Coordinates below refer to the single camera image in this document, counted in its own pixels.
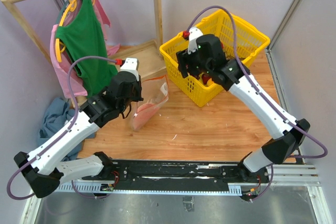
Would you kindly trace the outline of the watermelon slice toy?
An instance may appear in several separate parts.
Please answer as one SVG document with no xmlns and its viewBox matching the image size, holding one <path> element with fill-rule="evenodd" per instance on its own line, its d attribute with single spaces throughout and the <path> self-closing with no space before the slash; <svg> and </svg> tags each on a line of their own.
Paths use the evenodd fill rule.
<svg viewBox="0 0 336 224">
<path fill-rule="evenodd" d="M 154 103 L 144 103 L 137 107 L 135 113 L 131 118 L 131 127 L 134 131 L 138 131 L 142 128 L 148 120 L 153 117 L 159 110 L 159 106 Z"/>
</svg>

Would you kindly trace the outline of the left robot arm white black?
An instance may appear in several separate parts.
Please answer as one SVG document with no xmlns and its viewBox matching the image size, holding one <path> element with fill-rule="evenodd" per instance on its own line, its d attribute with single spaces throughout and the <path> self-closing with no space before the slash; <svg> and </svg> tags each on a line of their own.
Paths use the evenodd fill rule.
<svg viewBox="0 0 336 224">
<path fill-rule="evenodd" d="M 54 136 L 30 153 L 19 152 L 14 161 L 37 198 L 53 193 L 61 184 L 80 178 L 108 179 L 113 162 L 104 152 L 65 162 L 63 158 L 89 135 L 142 100 L 141 77 L 136 70 L 121 70 L 109 86 L 92 96 Z"/>
</svg>

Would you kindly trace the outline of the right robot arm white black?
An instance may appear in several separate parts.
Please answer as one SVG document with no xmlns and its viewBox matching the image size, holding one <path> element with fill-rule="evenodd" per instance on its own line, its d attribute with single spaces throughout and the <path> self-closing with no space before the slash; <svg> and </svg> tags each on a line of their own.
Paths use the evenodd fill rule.
<svg viewBox="0 0 336 224">
<path fill-rule="evenodd" d="M 205 74 L 240 99 L 265 126 L 271 139 L 238 163 L 238 177 L 250 182 L 270 164 L 282 164 L 301 145 L 310 128 L 307 120 L 287 113 L 259 85 L 249 69 L 236 59 L 227 60 L 220 39 L 200 30 L 186 32 L 188 48 L 177 52 L 183 78 Z"/>
</svg>

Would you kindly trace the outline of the orange mango toy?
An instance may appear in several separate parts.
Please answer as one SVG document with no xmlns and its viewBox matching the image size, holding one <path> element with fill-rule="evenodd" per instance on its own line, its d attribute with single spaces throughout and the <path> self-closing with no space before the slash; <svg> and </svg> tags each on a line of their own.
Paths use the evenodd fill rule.
<svg viewBox="0 0 336 224">
<path fill-rule="evenodd" d="M 213 85 L 215 82 L 212 79 L 209 79 L 206 83 L 207 87 L 210 87 L 211 85 Z"/>
</svg>

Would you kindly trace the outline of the clear zip bag orange zipper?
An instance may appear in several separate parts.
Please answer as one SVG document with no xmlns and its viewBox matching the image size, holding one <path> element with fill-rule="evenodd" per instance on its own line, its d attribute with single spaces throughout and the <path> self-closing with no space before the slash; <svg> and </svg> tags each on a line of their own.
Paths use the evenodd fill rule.
<svg viewBox="0 0 336 224">
<path fill-rule="evenodd" d="M 143 101 L 137 102 L 132 106 L 131 118 L 138 106 L 150 102 L 157 104 L 161 108 L 169 99 L 169 85 L 167 75 L 147 79 L 142 82 Z"/>
</svg>

